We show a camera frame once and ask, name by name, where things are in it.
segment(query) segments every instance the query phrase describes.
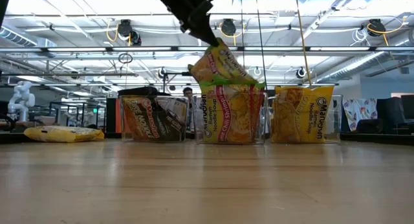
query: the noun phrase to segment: yellow noodle package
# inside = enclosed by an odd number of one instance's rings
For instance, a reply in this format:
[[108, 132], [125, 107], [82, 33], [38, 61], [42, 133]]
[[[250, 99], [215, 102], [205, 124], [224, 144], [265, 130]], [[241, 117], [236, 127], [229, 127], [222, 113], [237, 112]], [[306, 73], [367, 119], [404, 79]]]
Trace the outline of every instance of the yellow noodle package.
[[256, 84], [257, 82], [245, 71], [222, 39], [217, 38], [218, 47], [208, 47], [204, 56], [188, 69], [198, 82], [212, 82], [227, 79], [233, 83]]
[[202, 86], [204, 142], [253, 143], [264, 97], [261, 86]]
[[275, 87], [271, 117], [272, 142], [325, 142], [325, 122], [333, 87]]
[[40, 126], [28, 128], [24, 134], [32, 139], [42, 142], [83, 142], [90, 140], [102, 140], [104, 133], [99, 129], [65, 127], [65, 126]]

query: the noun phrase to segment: computer monitor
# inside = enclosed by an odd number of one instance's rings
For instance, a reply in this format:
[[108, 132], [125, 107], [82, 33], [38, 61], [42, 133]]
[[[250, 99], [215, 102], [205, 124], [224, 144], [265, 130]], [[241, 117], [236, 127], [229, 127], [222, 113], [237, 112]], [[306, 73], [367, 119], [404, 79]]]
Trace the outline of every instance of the computer monitor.
[[406, 119], [414, 119], [414, 95], [401, 96], [402, 108]]

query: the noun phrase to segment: wooden table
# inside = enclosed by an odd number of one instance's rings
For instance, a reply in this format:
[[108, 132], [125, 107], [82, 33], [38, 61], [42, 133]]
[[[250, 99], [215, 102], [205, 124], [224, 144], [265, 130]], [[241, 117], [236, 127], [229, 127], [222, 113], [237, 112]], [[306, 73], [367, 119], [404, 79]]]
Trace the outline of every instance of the wooden table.
[[0, 145], [0, 223], [413, 223], [414, 148]]

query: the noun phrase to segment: noodle package lying on table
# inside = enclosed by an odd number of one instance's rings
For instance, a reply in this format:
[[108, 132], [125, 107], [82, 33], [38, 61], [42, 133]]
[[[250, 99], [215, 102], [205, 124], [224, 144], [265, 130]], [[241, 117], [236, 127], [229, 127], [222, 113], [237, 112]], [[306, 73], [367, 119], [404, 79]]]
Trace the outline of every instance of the noodle package lying on table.
[[217, 38], [217, 41], [218, 47], [208, 47], [204, 56], [194, 66], [188, 66], [196, 81], [212, 82], [226, 79], [234, 84], [256, 84], [257, 82], [237, 62], [223, 40]]
[[272, 142], [323, 143], [334, 87], [275, 87]]
[[188, 100], [165, 97], [170, 94], [159, 93], [152, 87], [123, 90], [118, 94], [124, 109], [124, 121], [135, 140], [184, 140]]
[[254, 142], [263, 84], [209, 85], [202, 86], [201, 92], [202, 117], [198, 118], [202, 118], [204, 142]]
[[104, 133], [98, 129], [65, 127], [65, 126], [40, 126], [28, 128], [24, 134], [32, 139], [42, 142], [83, 142], [90, 140], [102, 140]]

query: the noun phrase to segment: clear plastic bin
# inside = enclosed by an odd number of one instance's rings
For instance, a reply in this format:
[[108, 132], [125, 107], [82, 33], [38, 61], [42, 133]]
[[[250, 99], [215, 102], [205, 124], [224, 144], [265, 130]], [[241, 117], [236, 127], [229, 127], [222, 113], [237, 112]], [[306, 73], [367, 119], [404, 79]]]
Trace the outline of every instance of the clear plastic bin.
[[186, 137], [185, 96], [120, 96], [122, 140], [180, 142]]
[[197, 143], [264, 144], [267, 99], [264, 92], [239, 93], [237, 98], [223, 99], [194, 95]]
[[[268, 109], [267, 109], [267, 124], [270, 132], [270, 138], [272, 138], [274, 132], [274, 127], [272, 126], [272, 117], [277, 115], [274, 112], [272, 104], [275, 102], [276, 97], [270, 97], [268, 99]], [[329, 103], [328, 112], [325, 117], [325, 127], [323, 138], [325, 139], [324, 143], [339, 143], [340, 132], [341, 132], [341, 121], [342, 121], [342, 95], [332, 95], [331, 101]], [[274, 143], [301, 143], [301, 142], [274, 142]]]

